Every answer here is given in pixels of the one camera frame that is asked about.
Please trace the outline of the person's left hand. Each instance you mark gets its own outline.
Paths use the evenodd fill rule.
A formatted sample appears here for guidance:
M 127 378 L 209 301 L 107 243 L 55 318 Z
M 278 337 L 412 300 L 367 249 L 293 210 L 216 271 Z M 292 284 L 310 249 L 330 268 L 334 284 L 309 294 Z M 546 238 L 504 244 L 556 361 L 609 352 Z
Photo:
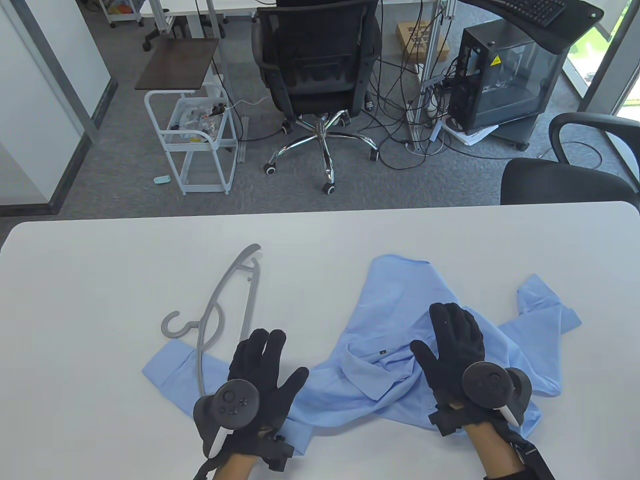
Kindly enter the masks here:
M 297 394 L 309 377 L 310 371 L 300 366 L 279 385 L 281 355 L 287 336 L 284 331 L 259 328 L 244 339 L 235 350 L 227 379 L 244 380 L 252 384 L 259 394 L 256 417 L 235 435 L 239 438 L 258 437 L 262 432 L 278 432 L 290 413 Z

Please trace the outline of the person's right hand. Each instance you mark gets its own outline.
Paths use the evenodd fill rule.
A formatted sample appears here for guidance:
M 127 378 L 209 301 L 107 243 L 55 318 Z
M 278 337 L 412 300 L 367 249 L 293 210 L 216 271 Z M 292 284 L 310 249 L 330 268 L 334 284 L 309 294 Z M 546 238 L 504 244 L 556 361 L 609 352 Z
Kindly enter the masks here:
M 474 316 L 455 302 L 435 302 L 429 307 L 437 354 L 422 341 L 409 348 L 422 368 L 437 405 L 462 403 L 462 377 L 466 370 L 485 360 L 483 333 Z

